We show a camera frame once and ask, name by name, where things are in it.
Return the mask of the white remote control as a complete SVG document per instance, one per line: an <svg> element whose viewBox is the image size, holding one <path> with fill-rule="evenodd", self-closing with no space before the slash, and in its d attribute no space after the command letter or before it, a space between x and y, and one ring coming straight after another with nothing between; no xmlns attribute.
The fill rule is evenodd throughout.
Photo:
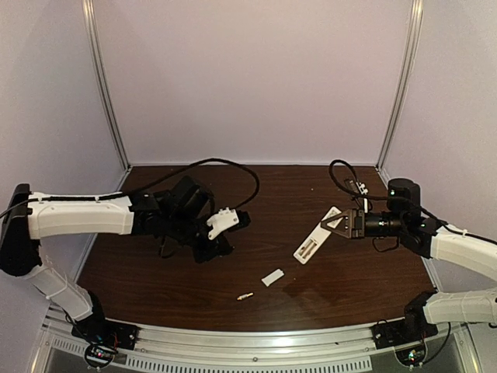
<svg viewBox="0 0 497 373"><path fill-rule="evenodd" d="M328 229L321 227L321 223L325 219L334 217L342 212L335 206L331 207L328 212L320 219L319 223L311 231L308 237L299 245L293 254L293 257L302 265L305 265L316 252L325 243L331 232Z"/></svg>

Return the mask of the white battery cover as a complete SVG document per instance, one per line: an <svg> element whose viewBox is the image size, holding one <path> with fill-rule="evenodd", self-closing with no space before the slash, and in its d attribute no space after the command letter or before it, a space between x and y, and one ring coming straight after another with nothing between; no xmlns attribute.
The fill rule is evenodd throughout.
<svg viewBox="0 0 497 373"><path fill-rule="evenodd" d="M284 272L281 269L276 269L270 274L266 275L264 278L261 279L261 282L266 286L269 287L271 284L274 284L276 281L278 281L280 278L284 276Z"/></svg>

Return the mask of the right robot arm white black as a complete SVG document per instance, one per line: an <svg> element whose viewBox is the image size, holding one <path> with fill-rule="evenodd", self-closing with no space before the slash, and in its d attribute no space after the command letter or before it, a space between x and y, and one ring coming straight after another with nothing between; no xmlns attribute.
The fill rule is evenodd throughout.
<svg viewBox="0 0 497 373"><path fill-rule="evenodd" d="M396 178L388 182L386 211L349 209L321 221L321 228L347 239L396 238L397 244L429 260L442 260L496 279L496 243L451 227L420 205L420 186ZM442 322L496 322L496 290L421 293L405 306L411 332Z"/></svg>

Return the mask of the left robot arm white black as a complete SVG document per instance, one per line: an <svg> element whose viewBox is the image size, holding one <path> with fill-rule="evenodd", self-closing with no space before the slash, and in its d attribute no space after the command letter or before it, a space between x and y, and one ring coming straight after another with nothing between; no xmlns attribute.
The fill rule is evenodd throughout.
<svg viewBox="0 0 497 373"><path fill-rule="evenodd" d="M171 190L93 196L34 193L29 185L19 184L1 215L1 270L27 279L75 323L104 322L98 298L41 257L41 239L78 234L150 235L190 247L194 260L203 263L228 255L232 247L224 233L246 222L245 212L235 208L201 214L205 207L213 206L211 192L188 176Z"/></svg>

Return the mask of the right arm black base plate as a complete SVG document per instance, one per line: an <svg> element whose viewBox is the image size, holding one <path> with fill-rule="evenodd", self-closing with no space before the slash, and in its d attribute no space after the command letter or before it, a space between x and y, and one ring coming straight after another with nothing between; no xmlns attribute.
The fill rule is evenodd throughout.
<svg viewBox="0 0 497 373"><path fill-rule="evenodd" d="M370 330L377 350L397 347L416 341L421 342L425 338L435 336L438 333L437 327L432 324L425 324L418 329L413 329L408 325L406 319L390 322L381 320L373 324Z"/></svg>

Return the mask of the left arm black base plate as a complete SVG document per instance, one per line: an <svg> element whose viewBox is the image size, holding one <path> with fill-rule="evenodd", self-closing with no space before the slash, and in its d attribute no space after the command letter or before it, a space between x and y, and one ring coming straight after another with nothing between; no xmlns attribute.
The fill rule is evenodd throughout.
<svg viewBox="0 0 497 373"><path fill-rule="evenodd" d="M82 322L73 325L71 335L89 343L101 343L117 349L133 350L137 342L139 327L129 323L105 320L103 327L90 330Z"/></svg>

